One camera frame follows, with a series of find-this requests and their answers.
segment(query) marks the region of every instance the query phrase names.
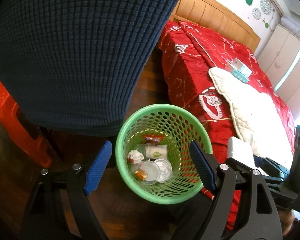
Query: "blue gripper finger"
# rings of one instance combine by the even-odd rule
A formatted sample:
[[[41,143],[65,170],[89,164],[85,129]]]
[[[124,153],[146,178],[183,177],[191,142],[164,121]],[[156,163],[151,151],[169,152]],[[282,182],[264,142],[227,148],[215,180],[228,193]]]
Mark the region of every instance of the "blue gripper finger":
[[[214,173],[207,160],[203,157],[201,147],[198,146],[195,141],[190,143],[189,153],[194,166],[197,169],[197,173],[202,180],[203,186],[207,190],[214,192],[216,190]]]
[[[86,185],[83,188],[87,195],[90,195],[93,190],[97,189],[111,153],[112,144],[107,140],[87,172]]]

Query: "chair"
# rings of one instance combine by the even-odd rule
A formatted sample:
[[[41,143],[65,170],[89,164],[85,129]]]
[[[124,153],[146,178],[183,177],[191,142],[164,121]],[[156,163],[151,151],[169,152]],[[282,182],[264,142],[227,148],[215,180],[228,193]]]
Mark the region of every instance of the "chair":
[[[178,0],[3,0],[0,80],[32,124],[116,136]]]
[[[12,96],[0,82],[0,123],[7,130],[12,141],[30,158],[44,168],[48,168],[52,158],[47,154],[47,143],[39,135],[33,139],[21,125],[18,116],[21,111]]]

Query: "wooden floor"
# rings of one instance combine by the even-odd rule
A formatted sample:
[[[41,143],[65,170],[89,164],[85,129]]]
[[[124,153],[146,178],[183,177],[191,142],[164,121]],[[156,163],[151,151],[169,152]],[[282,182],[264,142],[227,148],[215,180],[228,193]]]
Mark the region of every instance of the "wooden floor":
[[[169,103],[161,56],[157,49],[152,52],[133,93],[127,117],[143,106]],[[65,158],[64,163],[54,162],[50,168],[52,171],[80,162],[105,141],[105,138],[61,132],[56,132],[54,139]],[[0,124],[0,216],[17,235],[27,198],[40,170],[41,167],[10,140]],[[79,236],[65,192],[62,195],[71,232]],[[89,200],[110,239],[170,239],[164,209],[135,195],[125,185],[117,168],[106,169],[98,189],[89,196]]]

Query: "white quilted mat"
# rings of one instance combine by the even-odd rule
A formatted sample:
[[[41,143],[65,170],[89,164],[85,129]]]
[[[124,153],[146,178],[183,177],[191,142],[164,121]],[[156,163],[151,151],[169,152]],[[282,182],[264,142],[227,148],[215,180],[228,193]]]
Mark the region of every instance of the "white quilted mat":
[[[252,141],[253,154],[268,157],[290,169],[291,146],[280,116],[268,94],[259,93],[221,68],[211,68],[209,75],[215,89],[230,105],[238,137]]]

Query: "bed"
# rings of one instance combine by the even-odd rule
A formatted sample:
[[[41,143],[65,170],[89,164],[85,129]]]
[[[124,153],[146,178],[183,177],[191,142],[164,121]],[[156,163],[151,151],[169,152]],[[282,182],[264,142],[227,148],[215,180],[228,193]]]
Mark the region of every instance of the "bed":
[[[295,127],[291,111],[274,92],[253,52],[260,38],[237,15],[215,0],[179,0],[166,23],[158,47],[171,103],[191,112],[207,130],[213,154],[220,163],[227,158],[228,139],[237,137],[229,103],[217,93],[208,74],[225,68],[235,58],[252,70],[248,84],[268,94],[285,129],[291,154]],[[240,192],[234,195],[228,227],[234,224]]]

